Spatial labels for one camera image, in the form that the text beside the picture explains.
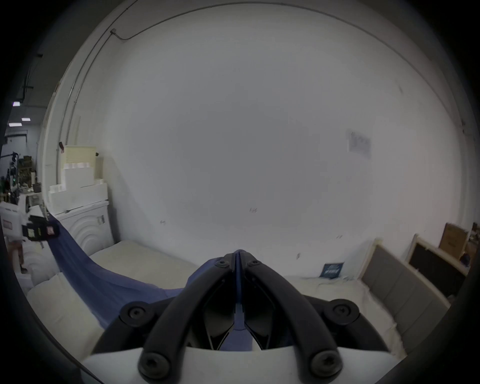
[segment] cable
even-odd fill
[[[212,5],[207,5],[207,6],[204,6],[204,7],[199,7],[199,8],[195,8],[195,9],[192,9],[192,10],[189,10],[189,11],[185,11],[185,12],[182,12],[182,13],[179,13],[177,15],[174,15],[174,16],[171,16],[171,17],[167,17],[166,19],[164,20],[161,20],[155,24],[152,24],[151,26],[145,28],[145,29],[142,29],[140,32],[137,32],[136,34],[130,36],[130,37],[126,37],[126,38],[123,38],[123,37],[120,37],[119,35],[117,35],[117,32],[116,32],[116,29],[112,29],[110,31],[110,33],[112,35],[114,35],[115,37],[117,37],[119,40],[121,41],[127,41],[127,40],[130,40],[136,36],[138,36],[139,34],[149,30],[150,28],[153,28],[154,26],[157,26],[159,24],[162,24],[164,23],[165,21],[168,21],[168,20],[172,20],[172,19],[175,19],[179,16],[184,16],[186,14],[189,14],[189,13],[192,13],[192,12],[196,12],[196,11],[202,11],[202,10],[205,10],[205,9],[211,9],[211,8],[217,8],[217,7],[223,7],[223,6],[227,6],[227,5],[241,5],[241,4],[264,4],[264,5],[280,5],[280,6],[285,6],[285,7],[291,7],[291,8],[299,8],[299,9],[303,9],[303,10],[307,10],[307,11],[312,11],[312,12],[315,12],[315,13],[319,13],[319,14],[322,14],[324,16],[328,16],[328,17],[331,17],[335,20],[338,20],[338,21],[341,21],[345,24],[348,24],[354,28],[357,28],[361,31],[363,31],[364,33],[366,33],[367,35],[373,37],[375,40],[379,41],[380,43],[382,43],[383,45],[385,45],[387,48],[391,49],[394,53],[396,53],[403,61],[405,61],[423,80],[424,82],[428,85],[428,87],[432,90],[432,92],[435,94],[435,96],[437,97],[437,99],[440,101],[440,103],[442,104],[442,106],[444,107],[445,109],[445,112],[447,113],[448,117],[450,118],[451,122],[456,126],[455,124],[455,120],[453,119],[453,116],[451,116],[450,112],[448,111],[448,108],[447,106],[445,105],[445,103],[443,102],[443,100],[440,98],[440,95],[435,91],[435,89],[433,88],[433,86],[428,82],[428,80],[425,78],[425,76],[423,76],[423,74],[410,62],[408,61],[408,59],[403,56],[400,52],[398,52],[395,48],[393,48],[390,44],[388,44],[387,42],[381,40],[379,37],[377,37],[376,35],[374,35],[372,32],[369,32],[367,31],[366,29],[362,28],[362,27],[359,27],[358,25],[355,25],[353,24],[352,22],[349,22],[347,20],[344,20],[338,16],[335,16],[331,13],[327,13],[327,12],[324,12],[324,11],[319,11],[317,9],[313,9],[313,8],[309,8],[309,7],[305,7],[305,6],[302,6],[302,5],[295,5],[295,4],[287,4],[287,3],[283,3],[283,2],[274,2],[274,1],[233,1],[233,2],[226,2],[226,3],[222,3],[222,4],[212,4]]]

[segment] white panel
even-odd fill
[[[106,205],[66,218],[57,215],[57,219],[88,256],[113,245]]]

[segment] white foam block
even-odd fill
[[[102,179],[95,180],[87,187],[63,189],[50,188],[50,205],[48,210],[56,215],[84,205],[108,200],[107,184]]]
[[[61,170],[61,183],[67,190],[94,185],[94,172],[90,163],[67,163]]]

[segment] cardboard box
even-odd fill
[[[468,231],[454,224],[446,223],[442,240],[438,248],[455,257],[457,260],[463,255],[468,240]]]
[[[475,256],[477,256],[478,247],[479,245],[472,241],[469,241],[465,247],[465,253],[468,253],[468,255],[470,256],[470,264],[472,263]]]

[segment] upholstered headboard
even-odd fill
[[[450,304],[445,296],[409,264],[375,240],[360,279],[388,309],[410,353],[435,328]]]

